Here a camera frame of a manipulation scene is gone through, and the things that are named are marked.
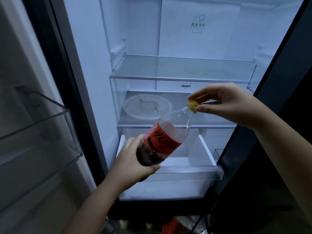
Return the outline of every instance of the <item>left hand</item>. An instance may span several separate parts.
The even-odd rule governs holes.
[[[160,169],[159,165],[145,167],[138,162],[136,150],[143,137],[144,135],[139,135],[127,140],[105,178],[111,185],[116,186],[119,193]]]

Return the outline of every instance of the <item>soda bottle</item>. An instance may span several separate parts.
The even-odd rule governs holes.
[[[180,110],[161,116],[141,139],[136,156],[143,166],[163,162],[188,136],[191,118],[197,113],[198,102],[190,100]]]

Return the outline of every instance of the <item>forearm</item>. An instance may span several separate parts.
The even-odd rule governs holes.
[[[109,180],[104,180],[81,206],[76,216],[61,234],[98,234],[119,192]]]
[[[312,223],[312,145],[273,112],[264,118],[255,134]]]

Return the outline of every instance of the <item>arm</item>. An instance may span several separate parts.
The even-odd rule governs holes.
[[[125,143],[104,181],[88,197],[61,234],[98,234],[120,193],[160,168],[159,165],[144,167],[138,162],[135,153],[143,136],[130,138]]]
[[[252,129],[299,206],[312,223],[312,145],[252,95],[233,83],[209,85],[188,99],[211,113]]]

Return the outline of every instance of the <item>refrigerator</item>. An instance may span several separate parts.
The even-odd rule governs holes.
[[[6,232],[33,228],[60,188],[73,205],[58,212],[68,208],[69,219],[125,141],[183,108],[190,93],[234,82],[277,113],[312,66],[310,0],[1,0],[1,8],[8,129],[0,172],[10,198],[1,201],[0,220],[23,213]],[[256,142],[251,130],[198,113],[186,141],[123,192],[110,215],[207,213]]]

